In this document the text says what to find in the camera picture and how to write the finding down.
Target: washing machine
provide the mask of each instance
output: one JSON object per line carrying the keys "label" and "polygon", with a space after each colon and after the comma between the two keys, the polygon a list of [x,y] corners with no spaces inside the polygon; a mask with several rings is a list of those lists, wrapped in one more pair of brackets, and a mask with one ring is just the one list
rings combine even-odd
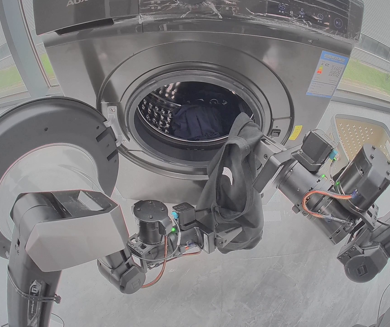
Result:
{"label": "washing machine", "polygon": [[[240,112],[286,147],[314,129],[360,38],[360,0],[34,0],[36,33],[67,97],[115,132],[127,199],[196,203]],[[173,128],[183,105],[219,136]]]}

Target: button icon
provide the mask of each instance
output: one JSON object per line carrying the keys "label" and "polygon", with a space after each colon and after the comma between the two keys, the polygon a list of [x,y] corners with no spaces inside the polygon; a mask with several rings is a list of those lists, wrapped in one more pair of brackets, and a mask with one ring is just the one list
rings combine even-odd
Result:
{"label": "button icon", "polygon": [[334,26],[335,26],[337,29],[342,28],[342,26],[343,26],[343,21],[342,21],[340,18],[336,18],[336,19],[334,20]]}

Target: energy label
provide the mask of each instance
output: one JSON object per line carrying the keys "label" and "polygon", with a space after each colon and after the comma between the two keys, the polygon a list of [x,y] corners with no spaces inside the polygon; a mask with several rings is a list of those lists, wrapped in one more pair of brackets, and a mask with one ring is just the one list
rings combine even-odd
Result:
{"label": "energy label", "polygon": [[331,98],[339,85],[348,60],[348,57],[323,51],[308,87],[307,95]]}

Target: plastic wrap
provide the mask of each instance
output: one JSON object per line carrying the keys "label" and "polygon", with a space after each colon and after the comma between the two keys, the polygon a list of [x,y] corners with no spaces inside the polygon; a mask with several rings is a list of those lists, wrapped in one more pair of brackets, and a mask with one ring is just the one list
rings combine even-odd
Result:
{"label": "plastic wrap", "polygon": [[270,26],[317,31],[356,42],[360,38],[363,4],[360,0],[139,0],[140,22],[183,19],[240,19]]}

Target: garment label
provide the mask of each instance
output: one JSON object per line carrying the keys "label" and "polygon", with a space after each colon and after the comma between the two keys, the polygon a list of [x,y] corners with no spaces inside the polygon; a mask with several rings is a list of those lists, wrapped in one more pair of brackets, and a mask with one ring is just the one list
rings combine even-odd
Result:
{"label": "garment label", "polygon": [[307,95],[331,98],[348,64],[348,57],[322,51]]}
{"label": "garment label", "polygon": [[227,176],[230,179],[230,184],[233,185],[233,174],[228,167],[224,167],[222,175]]}
{"label": "garment label", "polygon": [[292,134],[290,135],[289,139],[290,139],[290,140],[295,140],[295,139],[297,139],[298,136],[300,135],[302,129],[303,129],[303,125],[295,126],[295,129],[294,129],[294,131],[292,132]]}

